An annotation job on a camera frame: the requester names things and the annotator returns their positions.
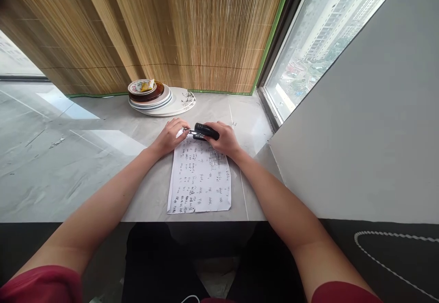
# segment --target black pants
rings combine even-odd
[[[200,300],[209,297],[168,226],[136,224],[127,241],[122,302],[180,303],[189,295]],[[257,224],[244,248],[227,299],[236,303],[305,301],[293,256],[267,222]]]

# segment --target window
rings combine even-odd
[[[0,31],[0,51],[0,75],[44,76],[2,31]]]
[[[262,87],[278,125],[288,118],[383,2],[339,0],[334,6],[334,0],[302,0]]]

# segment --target person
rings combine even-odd
[[[206,125],[206,140],[230,157],[252,185],[269,223],[256,226],[244,248],[227,300],[209,298],[166,224],[138,223],[127,241],[123,302],[381,302],[317,217],[239,146],[233,129]],[[2,302],[82,302],[80,276],[121,221],[149,169],[187,136],[182,119],[85,201],[0,289]]]

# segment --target gray marble countertop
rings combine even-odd
[[[267,140],[273,132],[258,96],[196,93],[180,117],[233,126],[241,146],[280,178]],[[68,99],[50,83],[0,83],[0,222],[63,222],[151,144],[169,118],[133,110],[127,96]],[[264,215],[247,179],[229,160],[229,211],[166,213],[172,153],[149,171],[124,222],[254,221]]]

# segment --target red shirt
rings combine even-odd
[[[0,288],[0,301],[5,303],[82,303],[81,277],[75,271],[63,266],[40,266],[9,280]],[[226,303],[231,301],[205,298],[201,302]],[[332,281],[316,289],[311,303],[382,303],[382,301],[356,285]]]

